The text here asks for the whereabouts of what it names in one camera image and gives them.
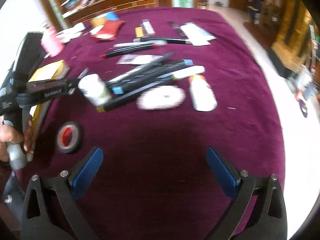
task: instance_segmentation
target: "white pen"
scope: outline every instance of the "white pen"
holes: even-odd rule
[[[119,43],[114,44],[113,47],[129,47],[129,46],[135,46],[135,45],[142,45],[142,44],[156,44],[158,46],[167,45],[168,43],[166,41],[144,41],[144,42],[127,42],[127,43]]]

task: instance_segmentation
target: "floor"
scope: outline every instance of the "floor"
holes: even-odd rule
[[[319,105],[315,97],[311,98],[307,102],[308,117],[302,116],[285,79],[277,74],[267,52],[243,26],[249,19],[245,12],[214,5],[209,5],[209,10],[221,14],[243,39],[260,65],[273,95],[284,138],[284,200],[290,239],[305,221],[320,192]]]

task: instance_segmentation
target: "pink container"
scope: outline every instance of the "pink container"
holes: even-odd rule
[[[45,31],[42,36],[41,45],[50,54],[50,57],[55,57],[64,49],[64,44],[57,39],[55,27],[46,25],[44,28]]]

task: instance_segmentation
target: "blue gripper pad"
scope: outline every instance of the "blue gripper pad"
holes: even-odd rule
[[[207,163],[227,197],[235,199],[238,196],[240,181],[234,178],[218,154],[210,147],[207,150]]]
[[[81,198],[84,196],[91,182],[96,176],[102,162],[102,149],[97,148],[72,181],[72,196],[74,198]]]

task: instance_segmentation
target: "wooden shelf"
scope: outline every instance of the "wooden shelf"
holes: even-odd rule
[[[121,4],[135,2],[139,0],[100,0],[97,1],[89,6],[81,8],[74,12],[71,15],[65,17],[65,21],[70,25],[73,26],[75,22],[79,21],[82,18],[85,18],[90,15],[94,15],[97,13],[103,13],[105,10],[111,7],[116,7]],[[169,6],[171,7],[171,0],[158,0],[159,6]]]

